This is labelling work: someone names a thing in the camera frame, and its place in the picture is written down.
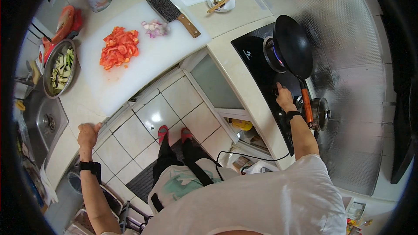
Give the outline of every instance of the red slipper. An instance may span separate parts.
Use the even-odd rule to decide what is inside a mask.
[[[167,139],[169,138],[169,128],[166,125],[161,126],[158,129],[158,142],[161,143],[164,140],[164,136],[167,135]]]
[[[184,144],[187,139],[193,140],[193,135],[191,134],[189,128],[183,128],[181,129],[181,143]]]

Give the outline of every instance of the hand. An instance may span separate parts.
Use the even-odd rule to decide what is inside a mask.
[[[292,94],[289,89],[283,88],[283,86],[277,82],[278,96],[276,102],[287,113],[289,111],[297,111],[296,106],[293,103]]]
[[[97,142],[97,133],[102,127],[102,123],[92,126],[89,123],[82,123],[79,125],[79,136],[77,139],[80,145],[80,160],[84,162],[92,161],[91,151]]]

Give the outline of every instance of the cutting board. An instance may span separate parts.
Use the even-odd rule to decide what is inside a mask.
[[[180,21],[168,24],[169,34],[165,37],[150,38],[141,26],[142,21],[162,19],[146,1],[137,3],[118,14],[115,18],[100,27],[77,49],[77,58],[81,70],[91,88],[93,97],[107,116],[112,116],[124,102],[143,88],[162,72],[186,56],[204,47],[211,38],[196,18],[183,5],[181,0],[171,0],[189,18],[201,32],[193,38]],[[125,27],[125,31],[135,29],[139,32],[139,55],[132,57],[128,68],[113,67],[110,72],[99,65],[105,38],[114,27]]]

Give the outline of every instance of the aluminum foil backsplash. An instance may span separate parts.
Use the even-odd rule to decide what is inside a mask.
[[[383,150],[385,75],[372,15],[363,0],[263,0],[289,15],[313,49],[312,95],[332,110],[318,144],[335,186],[372,195]]]

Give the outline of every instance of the wrist strap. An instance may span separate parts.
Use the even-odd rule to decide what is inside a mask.
[[[294,116],[302,116],[302,114],[298,111],[289,111],[286,113],[286,121],[290,122]]]
[[[92,175],[96,175],[97,181],[99,184],[102,184],[102,170],[100,167],[100,163],[98,162],[80,162],[80,171],[88,170],[91,171]]]

